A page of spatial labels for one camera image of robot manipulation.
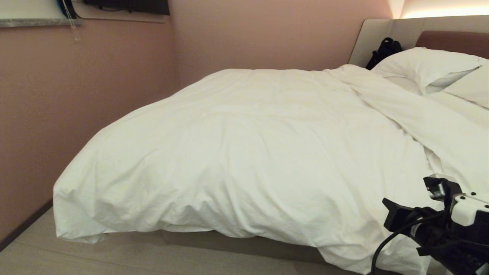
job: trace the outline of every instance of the black television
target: black television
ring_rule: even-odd
[[[83,3],[101,8],[170,15],[168,0],[83,0]]]

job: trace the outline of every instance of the white bedspread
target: white bedspread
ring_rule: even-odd
[[[487,131],[365,69],[229,69],[100,131],[56,182],[56,229],[263,236],[366,274],[382,198],[434,207],[433,172],[488,191],[488,159]],[[378,266],[425,274],[415,247],[397,237]]]

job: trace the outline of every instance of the floor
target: floor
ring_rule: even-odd
[[[0,275],[355,275],[327,264],[173,245],[161,234],[66,242],[56,238],[50,210],[0,252]]]

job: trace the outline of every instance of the bed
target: bed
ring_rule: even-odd
[[[443,49],[454,35],[418,43]],[[450,50],[489,58],[476,48]],[[382,198],[437,207],[422,182],[433,173],[489,192],[487,130],[422,94],[353,65],[214,73],[92,138],[54,186],[57,235],[216,230],[316,247],[367,274],[389,235]],[[415,247],[396,238],[378,266],[425,274]]]

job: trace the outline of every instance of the black backpack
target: black backpack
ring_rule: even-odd
[[[380,47],[378,47],[378,50],[374,50],[372,59],[370,59],[370,62],[367,64],[366,69],[373,69],[375,65],[377,65],[380,61],[382,61],[384,58],[386,58],[389,55],[393,55],[395,53],[401,52],[402,47],[400,46],[400,43],[397,41],[394,41],[394,39],[387,37],[385,38],[382,43],[380,43]]]

